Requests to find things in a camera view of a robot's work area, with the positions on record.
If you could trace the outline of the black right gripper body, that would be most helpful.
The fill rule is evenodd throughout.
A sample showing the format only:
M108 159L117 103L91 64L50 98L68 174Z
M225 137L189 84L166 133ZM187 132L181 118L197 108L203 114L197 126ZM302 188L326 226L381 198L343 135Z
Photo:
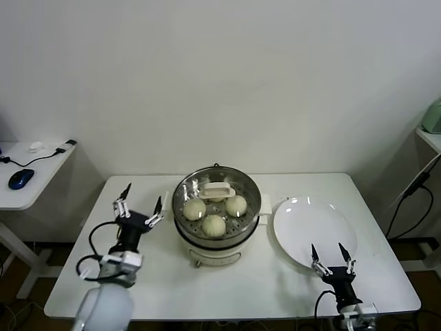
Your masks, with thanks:
M355 275L348 274L346 268L330 268L329 270L330 272L323 274L321 279L334 289L337 305L362 303L352 287Z

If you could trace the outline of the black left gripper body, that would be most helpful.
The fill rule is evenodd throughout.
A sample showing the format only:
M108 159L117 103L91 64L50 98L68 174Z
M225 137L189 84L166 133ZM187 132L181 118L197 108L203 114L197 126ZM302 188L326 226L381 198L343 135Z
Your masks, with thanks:
M130 217L117 217L116 224L120 227L117 235L117 242L114 246L115 252L135 252L138 253L138 245L141 236L152 230L148 224L147 217L144 214L131 211Z

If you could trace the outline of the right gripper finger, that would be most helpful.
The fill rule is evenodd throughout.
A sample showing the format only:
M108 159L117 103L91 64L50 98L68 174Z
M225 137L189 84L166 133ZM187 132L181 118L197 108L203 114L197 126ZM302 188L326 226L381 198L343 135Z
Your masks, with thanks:
M355 267L356 261L351 258L349 251L341 243L340 243L340 252L341 252L341 255L342 255L345 263L347 264L346 273L347 274L355 274L354 267Z
M311 267L315 270L316 274L319 277L328 277L331 275L331 270L320 262L314 244L311 244L311 258L312 258Z

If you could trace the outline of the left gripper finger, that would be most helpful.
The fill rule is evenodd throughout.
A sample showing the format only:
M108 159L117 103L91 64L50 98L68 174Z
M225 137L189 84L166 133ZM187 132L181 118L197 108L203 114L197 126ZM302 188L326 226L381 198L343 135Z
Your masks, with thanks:
M162 199L161 196L158 197L153 215L145 221L146 226L155 226L158 222L163 219L162 215Z
M130 209L127 206L127 196L132 184L128 183L126 189L122 191L120 196L113 202L114 216L116 219L129 219L131 217Z

